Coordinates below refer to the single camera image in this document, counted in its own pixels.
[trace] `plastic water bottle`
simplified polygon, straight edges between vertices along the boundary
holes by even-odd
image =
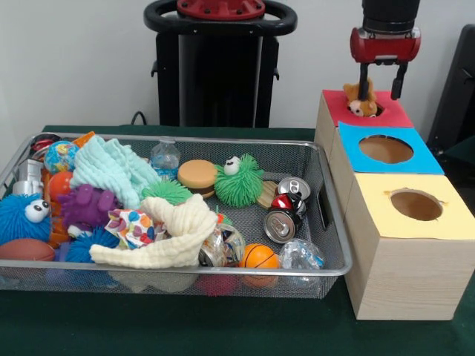
[[[151,150],[150,164],[162,180],[174,180],[178,174],[180,152],[174,146],[173,138],[161,136],[159,141]]]

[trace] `blue paper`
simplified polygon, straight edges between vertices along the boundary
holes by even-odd
[[[424,141],[413,128],[371,128],[352,126],[339,122],[341,141],[355,172],[363,173],[413,173],[444,174]],[[361,151],[360,141],[371,136],[388,136],[407,143],[413,156],[400,163],[385,163],[373,159]]]

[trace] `metal basket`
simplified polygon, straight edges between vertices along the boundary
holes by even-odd
[[[80,134],[57,133],[72,140]],[[143,157],[157,144],[155,136],[111,136]],[[86,291],[108,293],[204,294],[246,297],[325,297],[338,276],[352,265],[350,248],[338,208],[335,189],[324,152],[311,142],[265,140],[196,139],[176,137],[181,162],[207,159],[224,163],[230,156],[253,155],[265,170],[264,179],[278,182],[301,177],[312,189],[307,215],[296,237],[311,240],[321,250],[321,270],[250,268],[169,268],[136,270],[93,263],[60,263],[0,260],[0,289],[24,291]],[[0,184],[11,186],[16,166],[27,157],[31,137],[14,154],[0,174]],[[258,205],[232,208],[216,197],[206,200],[212,210],[228,216],[247,243],[264,243],[279,253],[281,246],[263,230],[266,211]]]

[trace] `white wall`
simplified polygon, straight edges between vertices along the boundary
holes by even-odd
[[[155,33],[143,24],[151,0],[0,1],[0,169],[15,146],[46,124],[121,125],[136,110],[157,122]],[[360,0],[283,0],[298,29],[281,37],[272,127],[313,128],[320,90],[357,82],[349,35]],[[422,0],[422,48],[402,104],[428,134],[459,32],[475,22],[473,0]],[[371,67],[389,89],[395,67]]]

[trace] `brown football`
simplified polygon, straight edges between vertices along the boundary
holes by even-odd
[[[12,240],[0,246],[0,260],[52,261],[54,250],[35,239]]]

